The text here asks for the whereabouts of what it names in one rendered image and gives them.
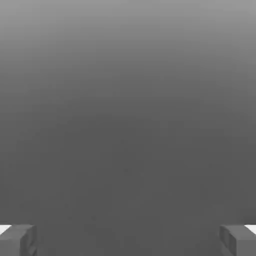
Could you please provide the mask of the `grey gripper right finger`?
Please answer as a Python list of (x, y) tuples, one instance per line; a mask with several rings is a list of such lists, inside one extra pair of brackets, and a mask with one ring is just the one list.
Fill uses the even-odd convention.
[(221, 225), (221, 256), (256, 256), (256, 224)]

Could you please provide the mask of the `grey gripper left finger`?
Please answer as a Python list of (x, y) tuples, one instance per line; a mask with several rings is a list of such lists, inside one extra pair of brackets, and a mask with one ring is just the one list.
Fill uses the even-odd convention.
[(0, 224), (0, 256), (38, 256), (37, 227)]

